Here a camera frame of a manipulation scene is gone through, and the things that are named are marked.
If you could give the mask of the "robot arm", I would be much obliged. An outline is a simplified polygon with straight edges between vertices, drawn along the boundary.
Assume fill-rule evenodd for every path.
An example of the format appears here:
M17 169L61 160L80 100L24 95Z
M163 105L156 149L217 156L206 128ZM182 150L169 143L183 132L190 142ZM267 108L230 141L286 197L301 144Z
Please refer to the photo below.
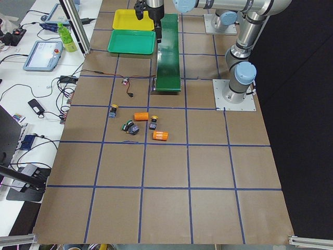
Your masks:
M260 11L243 11L244 21L240 25L240 34L236 43L226 52L225 60L231 79L222 90L224 99L232 104L243 102L247 96L248 87L254 82L257 70L248 62L254 42L259 36L267 13L273 6L273 1L268 1Z
M194 8L202 9L227 9L235 10L243 13L255 12L260 16L276 15L285 10L291 1L234 1L234 0L220 0L220 1L173 1L177 11L186 13L192 11ZM137 19L143 18L144 11L148 12L149 18L153 20L154 31L158 43L162 41L162 25L161 19L164 17L164 1L137 1L134 9L136 11Z

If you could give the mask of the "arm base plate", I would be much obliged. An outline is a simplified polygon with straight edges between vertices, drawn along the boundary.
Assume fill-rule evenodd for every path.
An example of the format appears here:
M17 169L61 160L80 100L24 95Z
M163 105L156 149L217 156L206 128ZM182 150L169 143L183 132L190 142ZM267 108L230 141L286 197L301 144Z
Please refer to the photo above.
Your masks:
M251 87L238 94L229 88L228 79L213 79L215 109L219 111L256 111Z
M204 14L206 34L236 35L236 20L237 14L233 11L224 12L220 16Z

